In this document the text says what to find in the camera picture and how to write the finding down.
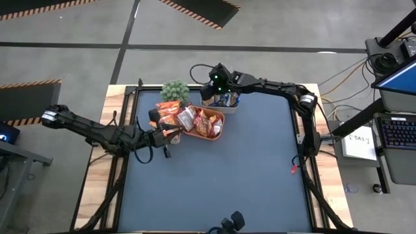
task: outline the computer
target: computer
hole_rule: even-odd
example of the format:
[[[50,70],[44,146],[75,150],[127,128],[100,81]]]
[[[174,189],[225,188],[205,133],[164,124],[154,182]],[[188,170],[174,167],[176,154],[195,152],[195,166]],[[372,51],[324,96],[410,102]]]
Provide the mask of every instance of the computer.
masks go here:
[[[389,75],[377,79],[372,87],[416,96],[416,56]],[[416,165],[416,115],[377,113],[374,119],[392,181],[416,185],[413,176],[409,175]]]

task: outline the snack box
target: snack box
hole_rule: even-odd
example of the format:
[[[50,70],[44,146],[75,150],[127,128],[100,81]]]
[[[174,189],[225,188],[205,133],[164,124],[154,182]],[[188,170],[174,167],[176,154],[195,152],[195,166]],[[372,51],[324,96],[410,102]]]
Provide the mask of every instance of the snack box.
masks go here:
[[[194,106],[194,105],[193,105],[193,107],[195,108],[196,112],[199,112],[200,110],[203,110],[208,118],[211,117],[211,116],[214,116],[214,115],[218,115],[222,120],[221,131],[218,134],[218,136],[216,136],[214,138],[208,138],[208,137],[201,136],[200,133],[196,130],[195,127],[192,130],[190,130],[189,132],[184,131],[183,133],[186,134],[186,135],[190,135],[190,136],[193,136],[193,137],[198,137],[198,138],[201,138],[201,139],[204,139],[204,140],[218,140],[220,138],[221,134],[222,134],[222,130],[224,129],[224,122],[225,122],[224,114],[222,114],[219,111],[210,110],[210,109],[206,109],[206,108],[202,108],[202,107],[197,107],[197,106]]]

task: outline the keyboard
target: keyboard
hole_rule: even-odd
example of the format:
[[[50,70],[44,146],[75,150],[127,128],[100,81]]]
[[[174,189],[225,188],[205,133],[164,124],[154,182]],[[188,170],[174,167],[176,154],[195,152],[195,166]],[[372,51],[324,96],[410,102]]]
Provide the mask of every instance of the keyboard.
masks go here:
[[[416,150],[416,116],[376,114],[376,123],[383,147]]]

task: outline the blue table surface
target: blue table surface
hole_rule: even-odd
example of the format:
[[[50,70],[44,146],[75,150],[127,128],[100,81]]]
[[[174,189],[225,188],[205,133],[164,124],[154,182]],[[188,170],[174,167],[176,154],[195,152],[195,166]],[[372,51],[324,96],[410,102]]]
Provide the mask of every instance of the blue table surface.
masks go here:
[[[199,105],[199,93],[190,100]],[[158,102],[158,92],[140,94],[144,129]],[[246,221],[241,231],[311,231],[301,174],[291,174],[297,149],[286,99],[243,95],[217,141],[182,134],[170,151],[165,159],[162,148],[154,149],[149,164],[130,155],[119,231],[207,231],[234,211]]]

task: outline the wheel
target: wheel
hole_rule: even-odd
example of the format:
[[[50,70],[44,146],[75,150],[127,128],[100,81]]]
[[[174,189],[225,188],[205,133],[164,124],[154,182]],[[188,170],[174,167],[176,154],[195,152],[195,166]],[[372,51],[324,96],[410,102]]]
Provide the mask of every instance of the wheel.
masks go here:
[[[372,190],[373,190],[374,192],[378,193],[378,194],[383,194],[383,191],[382,191],[382,186],[381,186],[381,185],[379,185],[379,184],[374,184],[374,185],[372,186]]]

